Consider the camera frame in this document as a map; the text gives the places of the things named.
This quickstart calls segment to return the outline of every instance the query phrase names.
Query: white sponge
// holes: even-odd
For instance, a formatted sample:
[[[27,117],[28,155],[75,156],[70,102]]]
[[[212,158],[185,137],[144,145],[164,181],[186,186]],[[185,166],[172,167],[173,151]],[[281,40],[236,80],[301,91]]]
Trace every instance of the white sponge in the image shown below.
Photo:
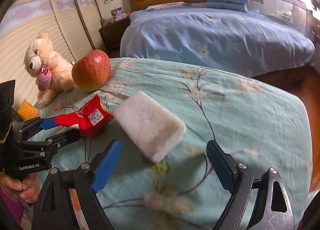
[[[142,91],[114,111],[113,116],[141,152],[161,161],[182,140],[186,125]]]

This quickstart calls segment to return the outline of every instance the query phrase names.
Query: red snack bag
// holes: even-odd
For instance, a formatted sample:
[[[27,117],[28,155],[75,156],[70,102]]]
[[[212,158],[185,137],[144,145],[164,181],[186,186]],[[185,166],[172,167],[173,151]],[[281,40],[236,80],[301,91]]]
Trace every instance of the red snack bag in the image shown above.
[[[111,113],[101,104],[100,97],[95,95],[78,111],[57,116],[55,123],[78,129],[81,136],[94,137],[112,119]]]

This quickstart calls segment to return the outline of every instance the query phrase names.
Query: green floral tablecloth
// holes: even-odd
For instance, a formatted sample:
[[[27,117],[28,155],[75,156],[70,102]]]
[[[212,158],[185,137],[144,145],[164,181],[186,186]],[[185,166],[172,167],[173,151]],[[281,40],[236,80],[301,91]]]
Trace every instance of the green floral tablecloth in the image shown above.
[[[296,97],[239,75],[152,59],[111,59],[108,83],[92,94],[79,88],[61,93],[41,117],[77,110],[95,94],[112,111],[139,90],[176,114],[187,125],[182,142],[163,161],[152,164],[113,121],[96,138],[81,138],[58,151],[52,165],[74,169],[104,150],[111,139],[121,142],[121,156],[98,198],[115,229],[212,229],[230,197],[205,155],[213,139],[238,162],[265,172],[275,167],[287,189],[296,225],[302,218],[312,171],[312,145],[306,109]],[[39,133],[44,139],[61,132]],[[43,184],[46,172],[39,174]],[[142,198],[158,192],[169,198],[169,211],[152,211]],[[241,223],[249,221],[256,191],[252,191]],[[71,197],[81,228],[86,225],[76,193]]]

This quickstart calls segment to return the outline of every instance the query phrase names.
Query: nightstand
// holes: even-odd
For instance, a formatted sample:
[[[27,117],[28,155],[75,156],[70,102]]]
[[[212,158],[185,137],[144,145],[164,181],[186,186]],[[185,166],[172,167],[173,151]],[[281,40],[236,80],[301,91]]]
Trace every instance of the nightstand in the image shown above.
[[[125,18],[114,23],[109,23],[99,30],[109,53],[115,48],[120,47],[122,35],[129,25],[130,18]]]

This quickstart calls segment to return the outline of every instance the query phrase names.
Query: teddy bear's leg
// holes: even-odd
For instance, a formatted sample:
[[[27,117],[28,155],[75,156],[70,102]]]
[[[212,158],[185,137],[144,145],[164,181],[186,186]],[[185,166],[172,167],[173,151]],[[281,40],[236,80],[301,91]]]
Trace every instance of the teddy bear's leg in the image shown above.
[[[69,92],[75,87],[76,87],[76,84],[73,82],[73,79],[68,79],[61,85],[62,90],[65,92]]]
[[[53,101],[53,99],[56,98],[58,93],[59,92],[54,89],[48,89],[47,91],[39,92],[39,94],[38,94],[39,105],[41,105],[43,107],[47,106],[48,104],[50,104]]]

